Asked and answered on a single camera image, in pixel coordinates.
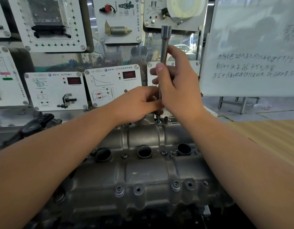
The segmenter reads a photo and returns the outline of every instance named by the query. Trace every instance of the metal pipe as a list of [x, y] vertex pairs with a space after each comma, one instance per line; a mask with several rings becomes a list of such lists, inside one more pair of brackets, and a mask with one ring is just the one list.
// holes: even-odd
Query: metal pipe
[[[162, 26], [161, 30], [161, 38], [162, 38], [162, 47], [161, 47], [161, 63], [166, 65], [167, 60], [167, 49], [168, 49], [168, 42], [172, 35], [172, 27], [171, 26]], [[159, 95], [157, 97], [158, 100], [162, 99], [161, 88], [159, 84]], [[161, 109], [156, 112], [157, 114], [157, 123], [160, 123], [161, 118]]]

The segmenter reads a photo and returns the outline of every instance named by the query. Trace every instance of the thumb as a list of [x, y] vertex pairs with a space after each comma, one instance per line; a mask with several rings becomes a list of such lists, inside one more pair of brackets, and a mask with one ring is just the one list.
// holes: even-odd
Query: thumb
[[165, 106], [164, 106], [162, 100], [155, 100], [155, 101], [151, 101], [151, 102], [146, 102], [144, 111], [145, 111], [145, 114], [149, 114], [151, 112], [158, 111], [164, 107]]
[[174, 88], [172, 84], [172, 79], [170, 78], [170, 73], [168, 68], [161, 62], [157, 63], [156, 65], [156, 72], [159, 79], [159, 85], [161, 92], [169, 92]]

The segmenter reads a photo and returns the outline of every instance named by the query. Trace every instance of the wooden tabletop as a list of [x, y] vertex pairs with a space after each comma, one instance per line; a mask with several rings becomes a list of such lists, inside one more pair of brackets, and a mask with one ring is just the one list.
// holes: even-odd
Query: wooden tabletop
[[294, 165], [294, 120], [241, 121], [227, 124]]

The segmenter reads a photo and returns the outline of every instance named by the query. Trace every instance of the engine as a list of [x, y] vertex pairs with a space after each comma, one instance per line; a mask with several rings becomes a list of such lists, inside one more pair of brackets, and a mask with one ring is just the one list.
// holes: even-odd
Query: engine
[[152, 114], [112, 130], [27, 228], [102, 228], [153, 217], [178, 221], [180, 215], [202, 215], [206, 205], [231, 204], [186, 130], [168, 118], [158, 124]]

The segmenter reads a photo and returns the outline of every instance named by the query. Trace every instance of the whiteboard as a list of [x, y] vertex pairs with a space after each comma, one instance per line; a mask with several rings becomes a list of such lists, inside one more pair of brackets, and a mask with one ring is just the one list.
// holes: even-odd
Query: whiteboard
[[294, 97], [294, 0], [216, 0], [200, 89]]

